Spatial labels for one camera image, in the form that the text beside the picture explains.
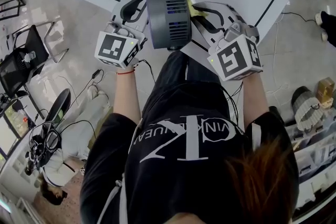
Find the tiled floor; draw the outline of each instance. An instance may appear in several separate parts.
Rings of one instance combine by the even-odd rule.
[[[26,0],[21,15],[10,21],[4,21],[10,30],[15,30],[26,23],[38,23],[57,18],[56,30],[52,32],[50,44],[55,51],[69,48],[69,52],[58,64],[49,63],[40,76],[36,76],[29,88],[40,108],[49,109],[56,96],[69,87],[65,77],[78,94],[91,75],[99,68],[112,71],[113,68],[102,65],[94,58],[94,49],[98,33],[105,28],[110,18],[106,10],[83,0]],[[336,14],[336,0],[290,0],[285,11],[296,12],[305,18],[313,19],[321,9]],[[302,85],[314,89],[318,80],[330,76],[336,79],[336,48],[321,41],[321,30],[312,22],[305,23],[298,16],[279,17],[275,63],[274,47],[277,27],[274,25],[266,38],[259,45],[261,61],[264,65],[262,74],[269,105],[280,108],[285,119],[291,117],[290,98],[294,90]],[[47,27],[41,27],[43,35]],[[149,46],[138,54],[139,59],[146,59],[153,67],[157,77],[169,53]],[[144,106],[152,88],[153,80],[148,67],[140,65],[136,70],[138,93],[141,107]],[[100,83],[110,100],[114,96],[114,73],[108,73]],[[227,82],[224,86],[233,93],[239,82]]]

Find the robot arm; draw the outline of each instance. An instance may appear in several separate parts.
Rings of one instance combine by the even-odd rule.
[[[191,8],[208,16],[191,17]],[[95,57],[126,68],[147,41],[143,32],[148,23],[154,49],[178,50],[201,34],[209,48],[208,61],[224,81],[262,71],[258,29],[247,25],[231,6],[216,2],[190,7],[188,0],[122,0],[99,34]]]

